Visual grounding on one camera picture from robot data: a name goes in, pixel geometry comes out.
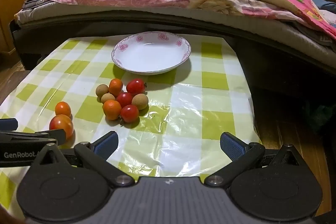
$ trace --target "mattress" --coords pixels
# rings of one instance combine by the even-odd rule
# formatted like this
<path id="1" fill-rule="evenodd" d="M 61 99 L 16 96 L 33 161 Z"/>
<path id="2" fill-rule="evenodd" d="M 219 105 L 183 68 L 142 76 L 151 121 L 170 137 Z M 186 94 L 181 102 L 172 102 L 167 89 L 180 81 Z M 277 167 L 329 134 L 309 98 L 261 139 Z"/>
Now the mattress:
<path id="1" fill-rule="evenodd" d="M 46 1 L 42 5 L 39 3 L 39 5 L 36 5 L 34 8 L 21 10 L 16 14 L 16 22 L 20 27 L 24 28 L 39 23 L 43 24 L 43 22 L 52 20 L 55 17 L 78 15 L 78 19 L 80 20 L 80 15 L 83 14 L 116 10 L 133 10 L 153 14 L 174 15 L 197 19 L 204 22 L 223 24 L 285 44 L 328 67 L 336 69 L 336 53 L 333 52 L 330 47 L 316 43 L 294 26 L 279 20 L 226 15 L 209 10 L 185 9 L 178 7 L 107 7 L 68 5 Z"/>

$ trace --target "cherry tomato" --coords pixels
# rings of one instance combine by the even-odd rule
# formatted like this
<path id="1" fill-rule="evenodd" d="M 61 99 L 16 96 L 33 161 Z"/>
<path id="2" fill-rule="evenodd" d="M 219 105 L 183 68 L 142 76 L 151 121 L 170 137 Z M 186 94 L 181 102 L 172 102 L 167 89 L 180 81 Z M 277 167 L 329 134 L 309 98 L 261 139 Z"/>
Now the cherry tomato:
<path id="1" fill-rule="evenodd" d="M 124 122 L 134 122 L 139 117 L 139 110 L 134 105 L 123 107 L 120 115 Z"/>
<path id="2" fill-rule="evenodd" d="M 118 78 L 114 78 L 110 82 L 109 93 L 114 95 L 114 97 L 117 97 L 121 92 L 122 88 L 123 88 L 123 82 Z"/>
<path id="3" fill-rule="evenodd" d="M 59 102 L 55 106 L 55 114 L 56 115 L 64 114 L 64 115 L 70 117 L 71 116 L 71 108 L 66 102 L 63 102 L 63 101 Z"/>
<path id="4" fill-rule="evenodd" d="M 139 93 L 143 93 L 145 91 L 145 87 L 147 87 L 146 83 L 144 83 L 142 79 L 136 78 L 127 84 L 126 90 L 135 96 Z"/>
<path id="5" fill-rule="evenodd" d="M 132 103 L 133 96 L 129 92 L 122 92 L 118 95 L 116 100 L 119 102 L 121 107 L 125 107 L 125 106 L 130 105 Z"/>
<path id="6" fill-rule="evenodd" d="M 66 133 L 66 138 L 68 139 L 71 137 L 74 131 L 74 125 L 68 116 L 60 114 L 56 115 L 51 119 L 49 124 L 49 130 L 52 129 L 64 129 Z"/>
<path id="7" fill-rule="evenodd" d="M 107 119 L 116 120 L 120 115 L 121 106 L 119 102 L 115 100 L 107 100 L 103 104 L 103 111 Z"/>

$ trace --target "tablecloth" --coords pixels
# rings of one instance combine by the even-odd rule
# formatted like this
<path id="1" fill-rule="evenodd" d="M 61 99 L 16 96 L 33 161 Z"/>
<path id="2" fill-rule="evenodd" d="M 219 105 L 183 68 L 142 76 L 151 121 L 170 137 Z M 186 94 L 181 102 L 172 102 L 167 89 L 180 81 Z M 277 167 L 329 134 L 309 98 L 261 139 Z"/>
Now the tablecloth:
<path id="1" fill-rule="evenodd" d="M 161 75 L 139 76 L 115 66 L 111 51 L 125 35 L 72 38 L 62 43 L 19 84 L 0 106 L 0 117 L 15 117 L 18 131 L 47 130 L 59 101 L 72 110 L 73 145 L 94 141 L 110 130 L 119 136 L 108 162 L 135 179 L 145 176 L 200 176 L 229 164 L 219 138 L 228 131 L 246 143 L 254 131 L 251 94 L 239 60 L 223 38 L 181 35 L 190 58 Z M 119 78 L 147 82 L 149 108 L 140 122 L 107 121 L 95 89 Z M 0 203 L 16 216 L 16 187 L 28 167 L 3 168 Z"/>

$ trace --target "screw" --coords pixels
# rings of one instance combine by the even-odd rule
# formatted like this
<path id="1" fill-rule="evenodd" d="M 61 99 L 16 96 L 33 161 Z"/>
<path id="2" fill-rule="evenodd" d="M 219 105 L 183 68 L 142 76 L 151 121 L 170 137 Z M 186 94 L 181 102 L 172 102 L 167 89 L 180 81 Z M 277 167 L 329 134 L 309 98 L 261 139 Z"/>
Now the screw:
<path id="1" fill-rule="evenodd" d="M 208 183 L 210 184 L 220 184 L 224 181 L 224 179 L 221 176 L 213 175 L 208 177 Z"/>
<path id="2" fill-rule="evenodd" d="M 118 184 L 128 184 L 132 181 L 132 178 L 128 175 L 119 175 L 115 179 Z"/>

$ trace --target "red cherry tomato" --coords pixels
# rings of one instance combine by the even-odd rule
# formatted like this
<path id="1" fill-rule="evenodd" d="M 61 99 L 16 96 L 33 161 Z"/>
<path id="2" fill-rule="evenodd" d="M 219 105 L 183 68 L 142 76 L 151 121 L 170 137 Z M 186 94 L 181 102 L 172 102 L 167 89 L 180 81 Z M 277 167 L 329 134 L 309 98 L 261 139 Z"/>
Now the red cherry tomato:
<path id="1" fill-rule="evenodd" d="M 135 105 L 123 107 L 120 113 L 124 122 L 134 122 L 139 117 L 139 110 Z"/>
<path id="2" fill-rule="evenodd" d="M 136 78 L 127 84 L 126 90 L 135 96 L 139 93 L 143 93 L 145 91 L 145 87 L 147 87 L 146 83 L 144 83 L 142 79 Z"/>
<path id="3" fill-rule="evenodd" d="M 49 124 L 49 130 L 52 129 L 64 129 L 66 133 L 66 138 L 68 139 L 71 137 L 74 131 L 74 125 L 72 124 L 72 121 L 68 116 L 60 114 L 56 115 L 51 119 Z"/>
<path id="4" fill-rule="evenodd" d="M 115 99 L 121 107 L 125 107 L 127 105 L 130 105 L 132 103 L 133 96 L 129 92 L 122 92 L 118 95 L 118 97 Z"/>

